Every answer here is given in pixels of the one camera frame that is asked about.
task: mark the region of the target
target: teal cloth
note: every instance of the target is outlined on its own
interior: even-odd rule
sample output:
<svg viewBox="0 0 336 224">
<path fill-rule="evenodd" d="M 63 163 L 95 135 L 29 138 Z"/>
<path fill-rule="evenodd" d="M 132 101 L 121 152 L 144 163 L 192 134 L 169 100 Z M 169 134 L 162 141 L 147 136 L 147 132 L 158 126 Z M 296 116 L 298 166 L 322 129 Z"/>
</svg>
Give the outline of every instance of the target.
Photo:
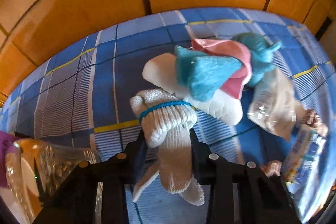
<svg viewBox="0 0 336 224">
<path fill-rule="evenodd" d="M 263 36 L 253 32 L 237 34 L 231 40 L 244 44 L 251 51 L 252 77 L 246 85 L 253 88 L 264 77 L 265 72 L 274 69 L 273 52 L 282 46 L 282 42 L 278 41 L 270 46 Z"/>
<path fill-rule="evenodd" d="M 242 63 L 231 56 L 210 56 L 206 53 L 175 46 L 177 83 L 189 89 L 198 101 L 210 100 Z"/>
</svg>

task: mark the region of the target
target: pink cloth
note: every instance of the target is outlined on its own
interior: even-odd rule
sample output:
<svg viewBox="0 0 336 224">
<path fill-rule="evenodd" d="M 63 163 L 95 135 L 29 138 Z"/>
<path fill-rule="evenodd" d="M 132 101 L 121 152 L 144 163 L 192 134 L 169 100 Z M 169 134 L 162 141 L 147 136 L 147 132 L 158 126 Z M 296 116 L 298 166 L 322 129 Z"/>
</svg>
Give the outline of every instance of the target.
<svg viewBox="0 0 336 224">
<path fill-rule="evenodd" d="M 241 99 L 244 85 L 252 75 L 250 50 L 233 40 L 192 39 L 191 45 L 196 51 L 216 56 L 232 56 L 242 62 L 242 67 L 220 87 L 233 98 Z"/>
</svg>

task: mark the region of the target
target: plaid tablecloth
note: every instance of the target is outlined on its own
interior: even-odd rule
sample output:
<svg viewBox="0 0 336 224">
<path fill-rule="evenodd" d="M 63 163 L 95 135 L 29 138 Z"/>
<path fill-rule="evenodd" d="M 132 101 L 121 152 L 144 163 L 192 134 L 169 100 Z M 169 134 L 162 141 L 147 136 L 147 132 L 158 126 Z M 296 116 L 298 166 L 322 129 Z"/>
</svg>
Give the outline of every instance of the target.
<svg viewBox="0 0 336 224">
<path fill-rule="evenodd" d="M 269 43 L 283 42 L 273 63 L 293 81 L 296 98 L 305 108 L 315 109 L 329 127 L 316 184 L 313 189 L 303 188 L 296 197 L 301 219 L 306 221 L 336 176 L 336 74 L 304 25 L 275 14 L 231 8 L 175 10 L 91 34 L 50 58 L 19 84 L 3 107 L 0 130 L 61 145 L 96 147 L 107 160 L 135 140 L 140 130 L 129 99 L 139 90 L 154 87 L 142 78 L 148 60 L 173 52 L 174 45 L 190 47 L 191 38 L 230 39 L 248 31 L 261 33 Z M 199 112 L 194 127 L 199 139 L 237 163 L 284 160 L 294 137 L 287 143 L 251 122 L 246 112 L 252 97 L 253 90 L 245 89 L 241 99 L 244 116 L 237 126 Z M 150 151 L 147 164 L 153 160 Z M 205 223 L 207 202 L 192 206 L 166 193 L 159 180 L 138 203 L 132 203 L 131 191 L 126 192 L 131 223 Z"/>
</svg>

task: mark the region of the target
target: striped pattern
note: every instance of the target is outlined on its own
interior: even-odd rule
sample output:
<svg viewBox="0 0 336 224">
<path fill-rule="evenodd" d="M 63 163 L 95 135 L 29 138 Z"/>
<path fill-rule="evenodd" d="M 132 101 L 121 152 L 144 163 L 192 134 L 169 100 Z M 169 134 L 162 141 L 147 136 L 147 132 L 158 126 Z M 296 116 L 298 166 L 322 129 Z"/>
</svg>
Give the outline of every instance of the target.
<svg viewBox="0 0 336 224">
<path fill-rule="evenodd" d="M 301 213 L 316 211 L 320 197 L 332 183 L 336 157 L 335 68 L 327 54 L 306 29 L 293 20 L 263 11 L 234 8 L 175 10 L 111 26 L 84 37 L 37 68 L 9 95 L 0 113 L 0 129 L 47 138 L 64 145 L 92 145 L 108 160 L 136 140 L 140 126 L 129 99 L 139 90 L 153 88 L 142 78 L 145 63 L 174 45 L 190 47 L 191 38 L 231 39 L 253 31 L 269 44 L 282 41 L 273 63 L 295 86 L 306 108 L 320 113 L 330 130 L 330 148 L 319 163 L 319 183 L 309 188 L 314 196 L 295 196 Z M 241 99 L 244 116 L 229 127 L 198 111 L 194 128 L 200 141 L 231 162 L 258 164 L 281 160 L 290 144 L 263 132 L 246 116 L 253 91 L 245 89 Z M 155 160 L 149 150 L 142 173 Z M 209 187 L 204 187 L 206 202 Z M 126 189 L 130 223 L 205 223 L 207 204 L 195 207 L 178 195 L 169 195 L 157 179 L 137 204 Z"/>
</svg>

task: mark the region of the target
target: purple object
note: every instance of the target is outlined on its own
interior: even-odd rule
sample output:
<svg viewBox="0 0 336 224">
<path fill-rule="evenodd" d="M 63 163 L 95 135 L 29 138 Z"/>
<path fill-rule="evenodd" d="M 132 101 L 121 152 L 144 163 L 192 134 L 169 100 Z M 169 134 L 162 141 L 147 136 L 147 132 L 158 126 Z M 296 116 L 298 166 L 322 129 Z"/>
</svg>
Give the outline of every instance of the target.
<svg viewBox="0 0 336 224">
<path fill-rule="evenodd" d="M 16 137 L 6 132 L 0 131 L 0 149 L 1 149 L 0 187 L 8 188 L 7 180 L 6 180 L 6 151 L 9 147 L 11 147 L 13 142 L 19 139 L 20 137 Z"/>
</svg>

